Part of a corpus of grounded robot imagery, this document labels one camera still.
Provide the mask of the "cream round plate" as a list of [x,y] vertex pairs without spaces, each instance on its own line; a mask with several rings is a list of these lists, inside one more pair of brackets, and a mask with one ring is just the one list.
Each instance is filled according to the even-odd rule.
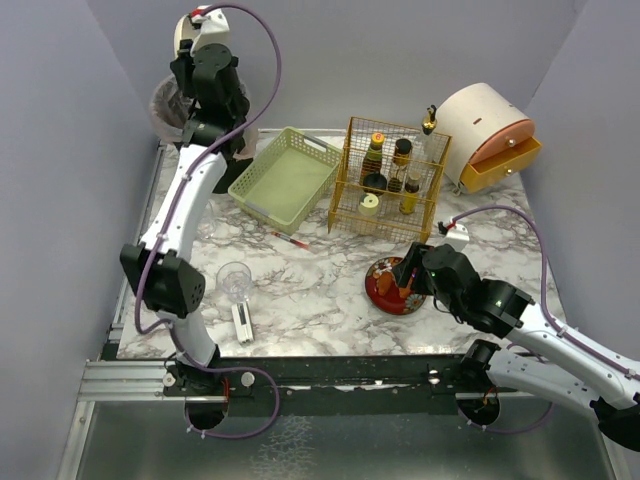
[[193,55],[196,40],[200,34],[201,23],[198,10],[182,16],[175,27],[173,38],[174,58],[178,59],[182,52]]

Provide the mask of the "red floral plate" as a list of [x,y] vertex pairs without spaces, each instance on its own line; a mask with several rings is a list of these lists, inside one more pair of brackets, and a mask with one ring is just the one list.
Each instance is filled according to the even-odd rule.
[[392,273],[392,268],[400,263],[401,257],[384,257],[374,262],[365,275],[365,292],[372,303],[381,311],[392,315],[408,315],[416,312],[427,299],[426,295],[421,295],[412,290],[412,293],[406,298],[399,297],[399,289],[396,282],[389,290],[388,294],[381,297],[377,293],[377,278],[385,271]]

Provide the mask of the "small yellow spice bottle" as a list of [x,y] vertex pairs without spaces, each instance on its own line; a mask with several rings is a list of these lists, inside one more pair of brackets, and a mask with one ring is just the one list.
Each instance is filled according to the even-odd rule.
[[404,215],[414,212],[418,192],[420,190],[421,175],[419,172],[410,171],[404,184],[404,196],[399,204],[399,211]]

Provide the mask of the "green-lid seasoning shaker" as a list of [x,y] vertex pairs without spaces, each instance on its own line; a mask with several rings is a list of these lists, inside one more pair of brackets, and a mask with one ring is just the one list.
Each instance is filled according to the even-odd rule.
[[363,194],[358,203],[358,212],[366,217],[375,216],[380,206],[380,199],[373,193]]

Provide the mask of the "black-lid glass jar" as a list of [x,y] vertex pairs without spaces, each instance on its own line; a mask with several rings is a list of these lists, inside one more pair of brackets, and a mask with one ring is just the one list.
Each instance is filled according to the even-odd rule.
[[380,172],[371,172],[362,179],[362,187],[366,194],[381,196],[387,191],[387,178]]

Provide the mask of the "gold-spout oil bottle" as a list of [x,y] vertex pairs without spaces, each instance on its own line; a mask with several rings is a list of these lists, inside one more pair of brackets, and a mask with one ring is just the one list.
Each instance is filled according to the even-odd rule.
[[421,145],[422,145],[422,156],[424,160],[429,163],[436,163],[436,145],[437,140],[434,136],[434,131],[437,127],[437,118],[436,118],[437,107],[432,104],[430,105],[425,113],[425,116],[421,122]]

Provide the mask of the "yellow-lid sauce jar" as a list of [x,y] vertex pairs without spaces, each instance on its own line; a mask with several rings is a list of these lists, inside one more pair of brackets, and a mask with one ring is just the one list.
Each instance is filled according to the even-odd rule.
[[381,132],[375,132],[371,135],[369,147],[364,155],[359,184],[363,185],[365,178],[371,173],[379,173],[382,166],[382,149],[385,136]]

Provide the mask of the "gold-cap pepper grinder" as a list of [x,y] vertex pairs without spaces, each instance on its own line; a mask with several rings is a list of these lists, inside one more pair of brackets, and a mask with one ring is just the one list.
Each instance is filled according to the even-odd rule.
[[395,142],[392,163],[389,171],[387,189],[399,193],[403,188],[407,167],[410,163],[413,144],[408,138],[400,138]]

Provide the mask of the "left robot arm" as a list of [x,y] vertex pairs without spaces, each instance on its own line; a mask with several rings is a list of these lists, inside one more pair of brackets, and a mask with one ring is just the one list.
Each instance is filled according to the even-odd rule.
[[191,370],[208,370],[219,347],[199,311],[206,281],[190,259],[211,193],[245,146],[250,103],[229,47],[212,43],[192,51],[191,45],[181,41],[170,64],[180,91],[194,102],[175,176],[148,230],[137,244],[122,247],[120,262],[135,294],[137,333],[166,328],[176,360]]

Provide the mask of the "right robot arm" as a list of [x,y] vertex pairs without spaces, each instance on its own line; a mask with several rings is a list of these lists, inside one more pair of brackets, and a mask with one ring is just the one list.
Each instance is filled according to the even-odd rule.
[[397,286],[433,296],[456,320],[546,359],[528,365],[492,343],[476,342],[466,361],[490,384],[582,412],[596,420],[607,438],[638,450],[638,361],[547,315],[540,303],[508,282],[481,278],[467,256],[448,244],[412,244],[392,274]]

